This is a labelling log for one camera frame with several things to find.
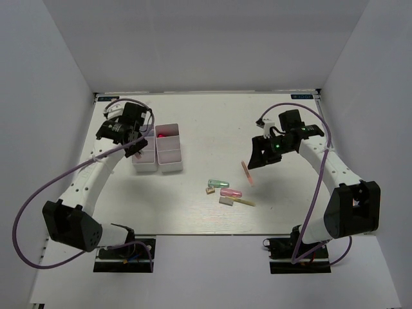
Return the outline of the pink cap black highlighter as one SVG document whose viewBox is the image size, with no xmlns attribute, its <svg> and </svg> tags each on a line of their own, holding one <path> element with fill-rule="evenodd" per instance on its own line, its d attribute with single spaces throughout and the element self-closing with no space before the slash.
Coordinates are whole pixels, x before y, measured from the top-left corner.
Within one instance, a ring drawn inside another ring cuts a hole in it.
<svg viewBox="0 0 412 309">
<path fill-rule="evenodd" d="M 168 131 L 162 131 L 162 132 L 159 133 L 158 135 L 164 135 L 165 137 L 171 136 L 170 132 L 168 132 Z"/>
</svg>

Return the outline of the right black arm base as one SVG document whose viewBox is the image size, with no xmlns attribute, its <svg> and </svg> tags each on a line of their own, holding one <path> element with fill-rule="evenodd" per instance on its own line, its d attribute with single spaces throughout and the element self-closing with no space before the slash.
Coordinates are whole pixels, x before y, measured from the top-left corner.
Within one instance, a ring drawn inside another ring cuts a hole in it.
<svg viewBox="0 0 412 309">
<path fill-rule="evenodd" d="M 296 226 L 289 236 L 265 238 L 262 241 L 263 248 L 269 253 L 270 273 L 276 275 L 330 273 L 329 254 L 325 244 L 314 250 L 319 243 L 301 243 L 297 253 L 294 254 L 299 235 L 299 226 Z"/>
</svg>

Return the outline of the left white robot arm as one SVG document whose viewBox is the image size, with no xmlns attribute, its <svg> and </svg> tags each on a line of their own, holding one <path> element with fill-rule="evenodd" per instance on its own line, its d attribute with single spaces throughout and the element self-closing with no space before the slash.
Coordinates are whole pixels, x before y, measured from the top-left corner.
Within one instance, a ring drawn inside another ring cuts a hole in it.
<svg viewBox="0 0 412 309">
<path fill-rule="evenodd" d="M 153 112 L 137 100 L 118 99 L 103 112 L 85 166 L 81 167 L 56 202 L 48 201 L 42 215 L 53 241 L 91 252 L 114 247 L 123 257 L 135 252 L 133 230 L 115 223 L 99 223 L 94 217 L 98 197 L 114 168 L 123 158 L 139 154 L 148 145 L 145 139 L 154 120 Z"/>
</svg>

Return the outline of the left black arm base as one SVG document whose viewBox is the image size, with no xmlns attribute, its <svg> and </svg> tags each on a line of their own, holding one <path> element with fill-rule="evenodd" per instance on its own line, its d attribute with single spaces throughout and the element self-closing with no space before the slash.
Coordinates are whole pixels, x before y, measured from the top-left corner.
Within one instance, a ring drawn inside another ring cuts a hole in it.
<svg viewBox="0 0 412 309">
<path fill-rule="evenodd" d="M 156 237 L 135 236 L 135 241 L 142 242 L 148 249 L 139 244 L 114 250 L 99 249 L 96 253 L 93 271 L 96 273 L 151 273 L 155 265 Z"/>
</svg>

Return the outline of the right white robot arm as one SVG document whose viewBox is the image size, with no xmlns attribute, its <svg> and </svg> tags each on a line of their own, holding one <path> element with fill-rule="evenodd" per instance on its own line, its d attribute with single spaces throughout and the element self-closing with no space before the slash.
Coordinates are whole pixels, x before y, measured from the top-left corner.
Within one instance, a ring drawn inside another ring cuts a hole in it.
<svg viewBox="0 0 412 309">
<path fill-rule="evenodd" d="M 259 118 L 261 136 L 252 138 L 248 169 L 257 169 L 281 161 L 283 155 L 298 153 L 321 177 L 330 199 L 324 214 L 298 226 L 290 241 L 292 252 L 300 257 L 314 249 L 314 243 L 373 232 L 379 227 L 380 187 L 355 174 L 328 145 L 328 137 L 319 126 L 306 125 L 296 109 L 279 115 L 281 127 Z"/>
</svg>

